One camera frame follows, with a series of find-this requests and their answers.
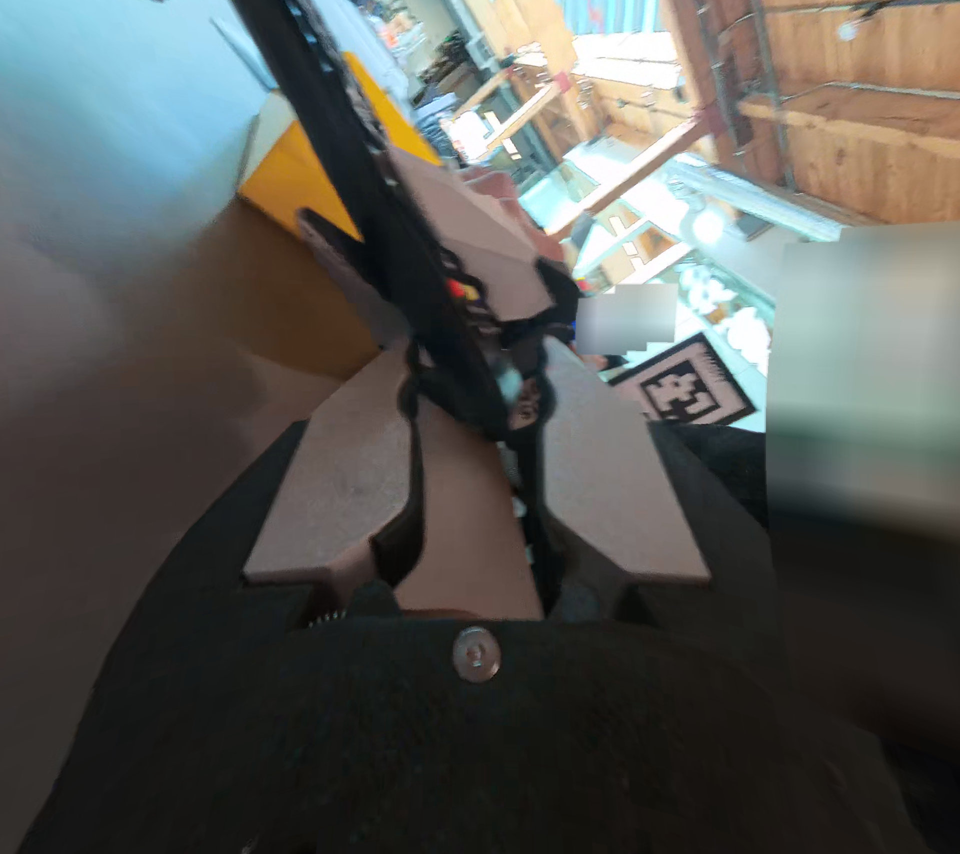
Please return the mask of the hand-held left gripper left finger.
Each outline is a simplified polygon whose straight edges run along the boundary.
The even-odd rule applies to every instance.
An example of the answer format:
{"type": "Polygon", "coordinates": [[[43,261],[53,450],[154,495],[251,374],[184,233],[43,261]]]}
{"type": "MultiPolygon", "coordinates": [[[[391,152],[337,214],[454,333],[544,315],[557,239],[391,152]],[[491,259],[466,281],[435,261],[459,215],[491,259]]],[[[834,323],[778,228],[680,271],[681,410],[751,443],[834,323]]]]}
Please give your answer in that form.
{"type": "Polygon", "coordinates": [[[314,410],[246,560],[249,584],[397,585],[424,546],[421,455],[403,403],[409,345],[314,410]]]}

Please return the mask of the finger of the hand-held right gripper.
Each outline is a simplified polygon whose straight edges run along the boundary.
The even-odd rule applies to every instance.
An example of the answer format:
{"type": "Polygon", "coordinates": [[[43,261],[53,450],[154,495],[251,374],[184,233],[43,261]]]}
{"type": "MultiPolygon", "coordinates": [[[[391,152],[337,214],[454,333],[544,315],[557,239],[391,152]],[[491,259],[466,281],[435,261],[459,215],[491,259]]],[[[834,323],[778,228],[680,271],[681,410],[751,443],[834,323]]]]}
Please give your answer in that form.
{"type": "Polygon", "coordinates": [[[298,210],[297,230],[371,333],[390,348],[410,338],[406,319],[382,292],[382,272],[366,244],[313,210],[298,210]]]}
{"type": "Polygon", "coordinates": [[[390,149],[388,156],[441,245],[482,284],[499,321],[531,320],[550,309],[550,293],[537,270],[539,253],[498,200],[467,186],[442,164],[402,149],[390,149]]]}

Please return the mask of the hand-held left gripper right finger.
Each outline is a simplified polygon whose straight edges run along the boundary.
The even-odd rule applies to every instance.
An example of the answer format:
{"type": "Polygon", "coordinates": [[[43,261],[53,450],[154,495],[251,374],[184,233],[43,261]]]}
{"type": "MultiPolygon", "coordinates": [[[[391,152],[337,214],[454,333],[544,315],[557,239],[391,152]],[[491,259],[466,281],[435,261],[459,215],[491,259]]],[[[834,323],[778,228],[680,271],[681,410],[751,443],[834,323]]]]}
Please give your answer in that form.
{"type": "Polygon", "coordinates": [[[581,589],[703,588],[712,573],[640,410],[546,336],[518,405],[522,521],[547,600],[581,589]]]}

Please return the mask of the yellow plastic bin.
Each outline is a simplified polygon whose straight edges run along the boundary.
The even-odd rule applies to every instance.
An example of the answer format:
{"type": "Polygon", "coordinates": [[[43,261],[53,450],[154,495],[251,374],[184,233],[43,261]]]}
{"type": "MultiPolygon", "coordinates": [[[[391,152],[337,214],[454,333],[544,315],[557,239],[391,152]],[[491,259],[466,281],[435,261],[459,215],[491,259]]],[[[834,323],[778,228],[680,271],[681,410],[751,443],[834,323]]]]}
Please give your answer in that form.
{"type": "MultiPolygon", "coordinates": [[[[420,160],[436,166],[444,164],[362,60],[351,51],[345,51],[343,59],[390,142],[420,160]]],[[[355,241],[362,238],[279,88],[270,91],[252,123],[236,194],[294,236],[301,235],[299,212],[308,209],[355,241]]]]}

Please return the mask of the black rectangular piece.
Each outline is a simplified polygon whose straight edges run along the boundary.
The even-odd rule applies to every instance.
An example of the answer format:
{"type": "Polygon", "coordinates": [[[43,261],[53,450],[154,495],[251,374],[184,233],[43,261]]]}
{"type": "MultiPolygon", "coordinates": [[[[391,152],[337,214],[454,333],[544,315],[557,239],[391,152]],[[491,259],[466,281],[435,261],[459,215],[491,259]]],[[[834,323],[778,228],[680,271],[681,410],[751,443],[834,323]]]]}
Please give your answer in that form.
{"type": "Polygon", "coordinates": [[[428,396],[503,440],[522,379],[501,348],[485,284],[402,183],[386,130],[321,12],[313,0],[230,1],[360,236],[328,242],[408,323],[431,362],[428,396]]]}

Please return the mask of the black white marker board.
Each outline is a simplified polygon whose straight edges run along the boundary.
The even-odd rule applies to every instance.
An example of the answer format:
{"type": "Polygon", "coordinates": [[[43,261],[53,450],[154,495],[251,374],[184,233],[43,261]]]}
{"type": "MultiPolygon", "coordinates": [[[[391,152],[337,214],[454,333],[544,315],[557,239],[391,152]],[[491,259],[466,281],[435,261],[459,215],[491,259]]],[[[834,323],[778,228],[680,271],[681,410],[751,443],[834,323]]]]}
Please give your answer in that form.
{"type": "Polygon", "coordinates": [[[759,411],[704,332],[624,370],[608,385],[651,423],[726,427],[759,411]]]}

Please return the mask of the person's black clothing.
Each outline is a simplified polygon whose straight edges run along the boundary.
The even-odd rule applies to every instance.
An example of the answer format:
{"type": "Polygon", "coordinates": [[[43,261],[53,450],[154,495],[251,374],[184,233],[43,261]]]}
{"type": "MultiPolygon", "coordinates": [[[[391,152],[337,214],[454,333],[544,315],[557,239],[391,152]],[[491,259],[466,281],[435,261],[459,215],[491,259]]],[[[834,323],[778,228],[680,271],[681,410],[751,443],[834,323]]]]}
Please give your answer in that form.
{"type": "Polygon", "coordinates": [[[877,735],[934,852],[958,852],[958,465],[932,485],[903,442],[822,425],[653,424],[770,539],[786,656],[823,706],[877,735]]]}

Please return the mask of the wooden post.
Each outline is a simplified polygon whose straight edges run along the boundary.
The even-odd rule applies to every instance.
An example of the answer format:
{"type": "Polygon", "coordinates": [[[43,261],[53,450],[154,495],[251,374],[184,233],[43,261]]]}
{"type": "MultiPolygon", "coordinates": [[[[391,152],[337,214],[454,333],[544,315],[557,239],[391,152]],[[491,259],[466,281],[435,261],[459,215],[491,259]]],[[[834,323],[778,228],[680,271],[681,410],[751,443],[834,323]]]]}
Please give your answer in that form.
{"type": "Polygon", "coordinates": [[[594,188],[574,212],[546,231],[547,236],[557,241],[568,238],[572,234],[573,225],[583,215],[593,218],[601,214],[669,161],[687,152],[704,138],[722,132],[723,128],[724,115],[716,101],[698,108],[683,123],[643,150],[622,172],[594,188]]]}

